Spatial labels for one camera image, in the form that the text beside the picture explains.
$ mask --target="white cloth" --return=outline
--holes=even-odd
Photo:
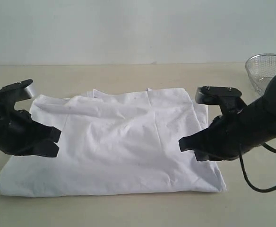
[[[215,162],[180,152],[178,140],[206,128],[207,107],[182,88],[71,99],[40,95],[32,118],[62,131],[56,158],[11,157],[0,194],[46,197],[226,190]]]

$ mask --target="table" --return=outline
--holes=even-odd
[[[118,94],[145,88],[183,87],[194,97],[197,86],[231,86],[246,103],[257,98],[243,63],[0,66],[2,86],[32,78],[47,96],[72,97],[93,88]],[[29,109],[31,100],[17,103]],[[209,107],[210,120],[220,114]],[[8,160],[0,152],[0,170]],[[276,184],[276,154],[256,148],[244,155],[250,180],[266,188]],[[241,227],[276,226],[276,192],[254,192],[245,183],[239,161],[219,163],[228,191],[176,192],[117,196],[22,198],[0,196],[1,227]]]

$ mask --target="folded fabric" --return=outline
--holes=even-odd
[[[30,113],[62,131],[56,158],[11,157],[0,194],[46,197],[201,191],[226,187],[215,162],[180,152],[178,140],[207,127],[205,105],[182,88],[71,99],[40,95]]]

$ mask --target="wire mesh basket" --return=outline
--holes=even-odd
[[[276,75],[276,54],[255,55],[246,61],[245,68],[251,84],[262,96],[270,80]]]

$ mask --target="white wall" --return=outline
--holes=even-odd
[[[276,52],[276,0],[0,0],[0,64],[245,61]]]

